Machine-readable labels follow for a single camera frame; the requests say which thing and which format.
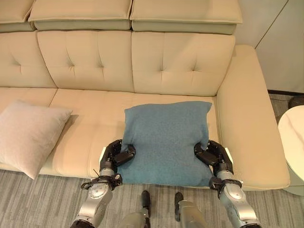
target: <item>teal pillow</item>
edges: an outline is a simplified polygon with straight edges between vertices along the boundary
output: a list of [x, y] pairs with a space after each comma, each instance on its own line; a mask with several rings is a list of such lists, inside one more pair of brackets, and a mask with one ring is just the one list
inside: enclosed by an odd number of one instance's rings
[[194, 145], [208, 143], [211, 103], [144, 104], [125, 110], [122, 151], [132, 144], [135, 157], [118, 167], [124, 183], [208, 186], [209, 166], [194, 155]]

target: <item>gray carpet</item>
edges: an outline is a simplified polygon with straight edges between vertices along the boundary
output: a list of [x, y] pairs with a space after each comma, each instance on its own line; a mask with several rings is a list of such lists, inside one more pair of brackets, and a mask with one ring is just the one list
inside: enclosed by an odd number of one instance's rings
[[[289, 97], [275, 97], [272, 105], [277, 117], [287, 110]], [[80, 185], [87, 180], [40, 175], [31, 180], [19, 172], [0, 170], [0, 227], [69, 227], [87, 192]], [[148, 190], [152, 200], [152, 228], [179, 228], [174, 220], [174, 194], [184, 194], [195, 202], [210, 228], [231, 228], [225, 209], [211, 190], [155, 185], [123, 185], [113, 192], [100, 228], [115, 228], [130, 212], [140, 208], [140, 194]], [[303, 228], [304, 197], [284, 190], [247, 192], [247, 199], [263, 228]]]

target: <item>white wall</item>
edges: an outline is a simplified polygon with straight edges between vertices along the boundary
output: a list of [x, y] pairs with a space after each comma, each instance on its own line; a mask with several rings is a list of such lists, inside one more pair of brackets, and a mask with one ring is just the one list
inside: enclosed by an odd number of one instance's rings
[[256, 48], [268, 89], [304, 93], [304, 0], [239, 0], [238, 44]]

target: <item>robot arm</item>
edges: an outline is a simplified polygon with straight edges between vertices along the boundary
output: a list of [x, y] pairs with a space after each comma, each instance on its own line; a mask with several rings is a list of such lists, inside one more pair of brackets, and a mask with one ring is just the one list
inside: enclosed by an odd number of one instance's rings
[[205, 151], [202, 150], [200, 143], [196, 144], [194, 153], [203, 163], [212, 166], [214, 177], [210, 179], [209, 186], [212, 190], [218, 191], [218, 198], [226, 208], [233, 227], [261, 228], [241, 189], [242, 182], [233, 179], [233, 165], [225, 148], [210, 140]]
[[100, 161], [99, 176], [82, 184], [81, 188], [89, 190], [89, 193], [71, 228], [96, 228], [102, 221], [112, 199], [112, 191], [123, 183], [121, 175], [117, 173], [117, 166], [135, 156], [132, 145], [126, 151], [120, 152], [121, 143], [122, 140], [116, 140], [107, 146]]

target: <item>baseboard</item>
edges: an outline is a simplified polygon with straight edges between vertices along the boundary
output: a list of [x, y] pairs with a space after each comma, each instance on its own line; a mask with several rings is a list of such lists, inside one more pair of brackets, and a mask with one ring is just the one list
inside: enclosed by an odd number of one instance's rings
[[272, 89], [268, 89], [268, 93], [269, 93], [269, 94], [289, 95], [289, 96], [304, 95], [304, 93], [299, 93], [299, 92], [290, 92], [290, 91], [272, 90]]

